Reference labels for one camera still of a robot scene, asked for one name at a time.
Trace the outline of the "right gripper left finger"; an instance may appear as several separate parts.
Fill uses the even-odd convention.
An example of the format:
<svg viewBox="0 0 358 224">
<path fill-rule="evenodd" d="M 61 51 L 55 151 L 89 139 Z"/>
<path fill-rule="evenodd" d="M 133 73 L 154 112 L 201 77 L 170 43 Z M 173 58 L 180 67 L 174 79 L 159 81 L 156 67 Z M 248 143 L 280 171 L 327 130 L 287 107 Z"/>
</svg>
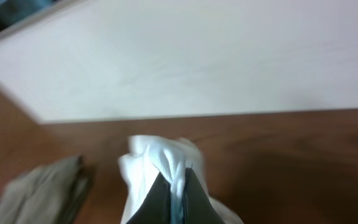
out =
<svg viewBox="0 0 358 224">
<path fill-rule="evenodd" d="M 169 224 L 170 184 L 159 173 L 142 205 L 127 224 Z"/>
</svg>

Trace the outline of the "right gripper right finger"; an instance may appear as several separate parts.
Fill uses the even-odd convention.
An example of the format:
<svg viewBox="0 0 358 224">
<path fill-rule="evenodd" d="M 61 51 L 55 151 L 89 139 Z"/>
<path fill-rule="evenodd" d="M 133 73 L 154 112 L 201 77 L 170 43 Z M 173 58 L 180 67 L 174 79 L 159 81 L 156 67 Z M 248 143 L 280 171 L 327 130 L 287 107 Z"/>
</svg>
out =
<svg viewBox="0 0 358 224">
<path fill-rule="evenodd" d="M 183 193 L 184 224 L 224 224 L 212 207 L 195 172 L 186 168 L 185 188 Z"/>
</svg>

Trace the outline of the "white t-shirt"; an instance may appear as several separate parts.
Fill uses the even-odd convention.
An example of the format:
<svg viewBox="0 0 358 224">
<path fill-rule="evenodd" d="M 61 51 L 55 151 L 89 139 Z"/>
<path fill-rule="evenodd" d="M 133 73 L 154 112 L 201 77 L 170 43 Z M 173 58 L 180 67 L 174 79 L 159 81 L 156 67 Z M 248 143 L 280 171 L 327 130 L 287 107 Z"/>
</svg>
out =
<svg viewBox="0 0 358 224">
<path fill-rule="evenodd" d="M 127 223 L 138 211 L 156 177 L 161 173 L 170 184 L 170 223 L 184 224 L 183 193 L 186 168 L 194 170 L 212 207 L 224 223 L 242 223 L 239 216 L 209 195 L 204 179 L 203 156 L 187 139 L 172 140 L 160 136 L 136 135 L 129 138 L 129 153 L 118 160 L 128 196 L 121 218 Z"/>
</svg>

